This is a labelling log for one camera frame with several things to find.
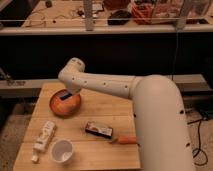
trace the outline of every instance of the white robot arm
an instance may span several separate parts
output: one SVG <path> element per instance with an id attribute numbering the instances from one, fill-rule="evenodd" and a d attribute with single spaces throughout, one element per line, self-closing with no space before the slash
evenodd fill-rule
<path id="1" fill-rule="evenodd" d="M 133 100 L 144 171 L 195 171 L 182 97 L 170 79 L 87 74 L 84 69 L 80 59 L 72 58 L 59 79 L 72 94 L 86 88 Z"/>

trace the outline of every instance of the cup rim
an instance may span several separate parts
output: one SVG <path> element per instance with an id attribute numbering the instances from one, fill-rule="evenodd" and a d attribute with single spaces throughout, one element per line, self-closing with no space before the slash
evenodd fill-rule
<path id="1" fill-rule="evenodd" d="M 72 151 L 70 152 L 70 153 L 71 153 L 70 157 L 68 157 L 68 158 L 67 158 L 66 160 L 64 160 L 64 161 L 56 160 L 56 159 L 54 158 L 54 156 L 53 156 L 53 149 L 54 149 L 54 147 L 56 146 L 56 144 L 58 144 L 58 143 L 61 142 L 61 141 L 66 141 L 66 142 L 68 142 L 68 143 L 71 145 L 71 147 L 72 147 Z M 72 143 L 71 140 L 68 140 L 68 139 L 60 139 L 60 140 L 57 140 L 57 141 L 53 144 L 52 149 L 51 149 L 51 158 L 52 158 L 52 160 L 53 160 L 54 162 L 56 162 L 56 163 L 66 163 L 67 161 L 70 160 L 70 158 L 72 157 L 72 155 L 73 155 L 73 143 Z"/>

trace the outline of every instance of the orange knife handle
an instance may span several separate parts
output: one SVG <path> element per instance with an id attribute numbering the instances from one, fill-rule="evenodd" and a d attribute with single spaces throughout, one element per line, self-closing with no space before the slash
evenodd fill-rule
<path id="1" fill-rule="evenodd" d="M 119 136 L 118 143 L 119 144 L 137 144 L 137 141 L 136 141 L 136 137 Z"/>

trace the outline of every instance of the orange bowl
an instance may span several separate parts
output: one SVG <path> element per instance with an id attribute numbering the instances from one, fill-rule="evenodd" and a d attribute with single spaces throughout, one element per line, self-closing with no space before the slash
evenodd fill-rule
<path id="1" fill-rule="evenodd" d="M 71 116 L 81 105 L 80 94 L 72 95 L 66 89 L 56 92 L 50 99 L 50 109 L 60 117 Z"/>

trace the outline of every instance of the white cup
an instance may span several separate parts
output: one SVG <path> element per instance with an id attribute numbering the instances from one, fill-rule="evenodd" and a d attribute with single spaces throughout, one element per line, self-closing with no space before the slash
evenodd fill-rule
<path id="1" fill-rule="evenodd" d="M 52 159 L 59 164 L 69 163 L 73 155 L 73 145 L 69 140 L 57 141 L 51 151 Z"/>

